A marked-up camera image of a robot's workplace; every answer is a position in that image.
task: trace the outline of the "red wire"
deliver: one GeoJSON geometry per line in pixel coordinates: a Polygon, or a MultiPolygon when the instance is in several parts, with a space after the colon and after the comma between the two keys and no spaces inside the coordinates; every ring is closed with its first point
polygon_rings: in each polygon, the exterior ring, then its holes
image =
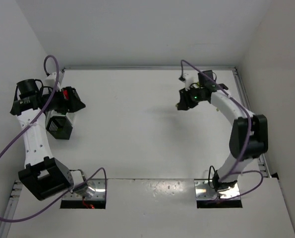
{"type": "Polygon", "coordinates": [[[82,198],[82,204],[83,204],[86,208],[90,208],[90,207],[84,202],[84,197],[82,198]]]}
{"type": "Polygon", "coordinates": [[[94,209],[94,206],[92,204],[88,205],[84,202],[84,197],[82,198],[82,204],[86,207],[86,208],[89,208],[89,209],[94,209]]]}

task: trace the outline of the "white wall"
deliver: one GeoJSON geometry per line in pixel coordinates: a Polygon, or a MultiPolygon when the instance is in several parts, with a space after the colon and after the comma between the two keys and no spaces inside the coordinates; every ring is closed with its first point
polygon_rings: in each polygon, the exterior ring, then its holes
{"type": "Polygon", "coordinates": [[[272,2],[240,74],[253,109],[268,118],[268,162],[295,227],[295,0],[272,2]]]}
{"type": "MultiPolygon", "coordinates": [[[[45,51],[14,0],[0,0],[0,151],[20,131],[9,111],[16,82],[42,78],[45,51]]],[[[23,142],[0,161],[0,215],[3,215],[17,171],[24,163],[23,142]]]]}
{"type": "Polygon", "coordinates": [[[62,65],[240,62],[271,0],[16,0],[62,65]]]}

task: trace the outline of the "metal mounting plate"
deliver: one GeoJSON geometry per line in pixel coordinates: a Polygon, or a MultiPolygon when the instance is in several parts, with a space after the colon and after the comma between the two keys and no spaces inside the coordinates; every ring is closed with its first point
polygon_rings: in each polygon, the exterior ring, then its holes
{"type": "Polygon", "coordinates": [[[242,207],[241,197],[236,197],[232,199],[232,197],[240,195],[240,191],[239,191],[237,183],[235,184],[234,187],[229,187],[229,189],[227,190],[217,191],[217,192],[209,186],[207,179],[194,180],[194,184],[195,184],[197,208],[242,207]],[[226,198],[231,198],[231,199],[227,201],[217,202],[217,203],[210,202],[212,200],[216,200],[216,199],[223,200],[226,198]]]}
{"type": "MultiPolygon", "coordinates": [[[[105,208],[106,197],[105,197],[105,180],[104,179],[91,179],[88,184],[94,191],[94,195],[91,198],[85,198],[85,203],[91,203],[96,208],[105,208]]],[[[77,193],[67,193],[61,199],[61,208],[83,208],[82,196],[77,193]]]]}

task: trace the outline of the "white platform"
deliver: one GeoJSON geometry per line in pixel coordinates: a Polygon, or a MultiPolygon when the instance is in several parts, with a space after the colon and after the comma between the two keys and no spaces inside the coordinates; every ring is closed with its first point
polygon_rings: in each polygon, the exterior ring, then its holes
{"type": "MultiPolygon", "coordinates": [[[[232,71],[215,72],[239,99],[232,71]]],[[[67,71],[64,84],[75,87],[87,107],[78,112],[69,141],[49,136],[51,149],[70,169],[107,169],[107,208],[59,209],[58,202],[12,224],[8,238],[295,237],[276,179],[244,196],[243,208],[196,208],[192,179],[207,177],[210,165],[218,168],[226,159],[231,125],[206,102],[176,111],[183,87],[178,76],[179,70],[67,71]]],[[[248,167],[257,169],[257,162],[248,167]]],[[[240,177],[241,192],[258,182],[258,175],[240,177]]],[[[37,201],[24,188],[14,218],[50,200],[37,201]]]]}
{"type": "MultiPolygon", "coordinates": [[[[233,72],[215,73],[239,100],[233,72]]],[[[63,84],[77,89],[86,108],[69,141],[49,136],[53,155],[87,174],[105,167],[114,179],[207,177],[209,166],[218,168],[229,155],[232,127],[208,102],[177,111],[179,76],[180,70],[68,70],[63,84]]]]}

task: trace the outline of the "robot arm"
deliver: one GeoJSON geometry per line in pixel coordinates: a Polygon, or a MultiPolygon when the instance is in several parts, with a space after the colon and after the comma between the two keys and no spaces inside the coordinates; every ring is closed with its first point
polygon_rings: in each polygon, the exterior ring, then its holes
{"type": "MultiPolygon", "coordinates": [[[[213,79],[213,72],[211,70],[204,71],[203,73],[213,79]]],[[[258,158],[261,154],[267,152],[267,119],[264,115],[255,115],[253,112],[247,110],[252,123],[249,144],[242,160],[234,168],[233,173],[223,181],[220,181],[220,178],[229,174],[244,145],[248,128],[247,115],[222,90],[219,90],[212,81],[200,73],[198,74],[198,78],[199,82],[197,83],[193,83],[192,77],[180,78],[185,83],[185,88],[179,91],[180,102],[177,104],[177,109],[187,111],[197,106],[199,102],[208,101],[219,109],[233,125],[229,141],[230,154],[224,164],[215,172],[212,179],[216,191],[224,190],[236,184],[238,173],[241,173],[254,158],[258,158]]],[[[230,95],[226,85],[219,85],[230,95]]]]}
{"type": "MultiPolygon", "coordinates": [[[[48,119],[46,127],[46,115],[41,114],[23,134],[26,158],[24,169],[18,172],[19,179],[38,200],[44,200],[67,189],[84,197],[92,197],[94,190],[88,184],[76,187],[86,180],[85,174],[81,170],[69,170],[53,157],[46,134],[47,130],[55,138],[69,139],[72,125],[67,114],[75,113],[85,105],[74,88],[61,89],[60,85],[52,86],[56,92],[46,113],[53,115],[52,112],[56,112],[56,116],[48,119]]],[[[10,113],[17,117],[24,129],[41,111],[50,93],[43,94],[44,86],[39,89],[35,79],[18,82],[17,89],[20,91],[20,99],[17,98],[16,92],[10,113]]]]}

